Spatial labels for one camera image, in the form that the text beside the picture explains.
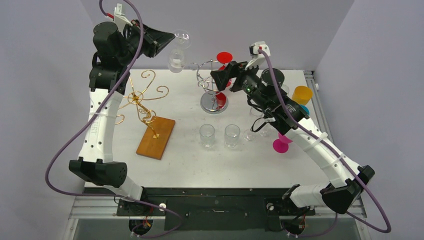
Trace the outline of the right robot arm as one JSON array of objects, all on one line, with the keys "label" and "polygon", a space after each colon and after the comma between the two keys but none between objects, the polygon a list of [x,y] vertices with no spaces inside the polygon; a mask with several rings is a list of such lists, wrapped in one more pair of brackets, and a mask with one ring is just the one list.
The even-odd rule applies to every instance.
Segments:
[{"label": "right robot arm", "polygon": [[364,185],[375,175],[368,165],[360,166],[350,160],[328,140],[311,117],[281,89],[282,81],[274,84],[266,69],[257,76],[258,68],[246,69],[246,62],[230,62],[223,70],[210,75],[219,91],[234,79],[231,92],[243,91],[248,102],[261,109],[280,134],[297,144],[324,172],[329,182],[315,185],[294,185],[282,199],[283,209],[294,214],[304,207],[328,207],[338,214],[348,209],[364,191]]}]

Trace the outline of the clear champagne flute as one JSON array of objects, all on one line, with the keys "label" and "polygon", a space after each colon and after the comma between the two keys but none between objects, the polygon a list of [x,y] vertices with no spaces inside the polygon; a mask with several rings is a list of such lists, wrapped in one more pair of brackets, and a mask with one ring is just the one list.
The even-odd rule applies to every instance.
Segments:
[{"label": "clear champagne flute", "polygon": [[247,129],[243,132],[243,138],[248,141],[254,141],[257,137],[257,133],[251,131],[251,127],[254,124],[255,120],[258,118],[261,118],[263,115],[263,113],[261,111],[256,110],[255,108],[251,107],[250,108],[250,112],[249,112],[249,117],[248,117],[248,126]]}]

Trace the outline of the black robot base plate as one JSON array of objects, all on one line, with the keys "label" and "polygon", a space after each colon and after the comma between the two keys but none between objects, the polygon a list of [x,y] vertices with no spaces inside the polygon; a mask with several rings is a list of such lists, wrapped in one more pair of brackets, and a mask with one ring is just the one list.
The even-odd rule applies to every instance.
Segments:
[{"label": "black robot base plate", "polygon": [[303,217],[320,215],[318,207],[297,208],[289,203],[285,188],[166,188],[148,187],[143,204],[125,202],[104,188],[88,187],[72,209],[75,217],[127,220],[140,224],[139,234],[164,224],[166,230],[276,231],[303,229]]}]

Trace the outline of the clear etched goblet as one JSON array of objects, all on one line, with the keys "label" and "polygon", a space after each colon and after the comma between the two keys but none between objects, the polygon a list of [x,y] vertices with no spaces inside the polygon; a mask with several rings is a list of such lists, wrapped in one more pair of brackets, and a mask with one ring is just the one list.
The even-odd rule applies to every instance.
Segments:
[{"label": "clear etched goblet", "polygon": [[229,124],[224,129],[224,143],[228,148],[234,148],[237,145],[241,130],[235,124]]}]

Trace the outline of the yellow wine glass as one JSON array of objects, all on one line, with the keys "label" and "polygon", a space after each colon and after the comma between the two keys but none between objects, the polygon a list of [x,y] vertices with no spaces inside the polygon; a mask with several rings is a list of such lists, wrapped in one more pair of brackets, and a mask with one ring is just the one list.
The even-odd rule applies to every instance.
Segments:
[{"label": "yellow wine glass", "polygon": [[294,89],[291,99],[300,105],[306,105],[313,97],[313,90],[307,86],[297,86]]}]

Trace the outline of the clear glass silver rack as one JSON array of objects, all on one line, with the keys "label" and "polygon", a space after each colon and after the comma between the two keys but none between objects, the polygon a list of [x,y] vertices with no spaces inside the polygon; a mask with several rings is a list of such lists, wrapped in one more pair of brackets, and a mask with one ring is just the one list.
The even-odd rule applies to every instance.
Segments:
[{"label": "clear glass silver rack", "polygon": [[168,55],[168,69],[172,73],[180,73],[187,63],[186,50],[192,45],[192,36],[182,29],[173,32],[172,50]]}]

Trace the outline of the blue wine glass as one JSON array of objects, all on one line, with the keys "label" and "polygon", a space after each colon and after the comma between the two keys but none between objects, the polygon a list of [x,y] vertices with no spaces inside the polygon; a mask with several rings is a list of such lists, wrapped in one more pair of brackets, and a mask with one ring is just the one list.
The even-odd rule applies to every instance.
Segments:
[{"label": "blue wine glass", "polygon": [[308,116],[310,115],[310,111],[309,111],[309,109],[305,105],[300,104],[299,106],[306,112],[306,114]]}]

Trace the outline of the red wine glass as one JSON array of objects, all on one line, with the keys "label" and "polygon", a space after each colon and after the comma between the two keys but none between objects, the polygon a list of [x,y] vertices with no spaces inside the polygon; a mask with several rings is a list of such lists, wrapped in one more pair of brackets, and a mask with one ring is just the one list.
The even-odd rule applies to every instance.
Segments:
[{"label": "red wine glass", "polygon": [[[222,66],[218,69],[219,71],[224,70],[226,64],[232,61],[233,55],[229,52],[223,51],[217,54],[216,59]],[[215,94],[215,98],[217,100],[217,105],[220,109],[224,108],[227,103],[227,97],[222,92],[217,92]]]}]

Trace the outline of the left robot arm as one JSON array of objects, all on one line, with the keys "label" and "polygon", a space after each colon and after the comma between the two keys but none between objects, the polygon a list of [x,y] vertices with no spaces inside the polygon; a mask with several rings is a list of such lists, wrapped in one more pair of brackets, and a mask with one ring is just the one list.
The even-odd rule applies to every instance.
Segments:
[{"label": "left robot arm", "polygon": [[85,182],[103,186],[116,195],[132,198],[129,208],[136,215],[149,209],[142,197],[143,187],[128,175],[126,163],[113,160],[113,136],[119,106],[130,77],[130,63],[140,55],[153,58],[175,35],[137,22],[126,24],[123,31],[111,21],[93,29],[96,52],[89,73],[89,127],[76,160],[69,170]]}]

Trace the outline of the clear glass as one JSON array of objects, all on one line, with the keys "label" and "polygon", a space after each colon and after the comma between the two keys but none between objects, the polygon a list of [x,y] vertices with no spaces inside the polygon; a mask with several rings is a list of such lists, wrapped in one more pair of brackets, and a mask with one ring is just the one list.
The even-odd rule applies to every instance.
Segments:
[{"label": "clear glass", "polygon": [[272,128],[269,124],[264,125],[260,130],[259,134],[262,137],[269,137],[272,134]]},{"label": "clear glass", "polygon": [[203,124],[199,128],[199,137],[201,144],[206,147],[210,148],[215,143],[215,128],[211,124]]}]

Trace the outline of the pink wine glass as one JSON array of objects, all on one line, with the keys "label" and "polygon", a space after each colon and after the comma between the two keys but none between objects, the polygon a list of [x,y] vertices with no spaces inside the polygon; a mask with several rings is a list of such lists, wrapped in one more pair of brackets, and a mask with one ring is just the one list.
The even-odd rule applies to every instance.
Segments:
[{"label": "pink wine glass", "polygon": [[284,154],[289,150],[290,144],[292,142],[293,141],[285,135],[278,133],[278,139],[273,142],[272,146],[277,153]]}]

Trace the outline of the clear glass back gold rack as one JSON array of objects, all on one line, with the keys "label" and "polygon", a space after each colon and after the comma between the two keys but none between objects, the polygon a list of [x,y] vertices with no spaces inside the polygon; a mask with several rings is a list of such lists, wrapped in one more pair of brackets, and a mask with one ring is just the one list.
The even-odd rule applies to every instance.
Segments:
[{"label": "clear glass back gold rack", "polygon": [[290,93],[290,88],[286,84],[281,85],[281,89],[285,92],[285,94],[288,96]]}]

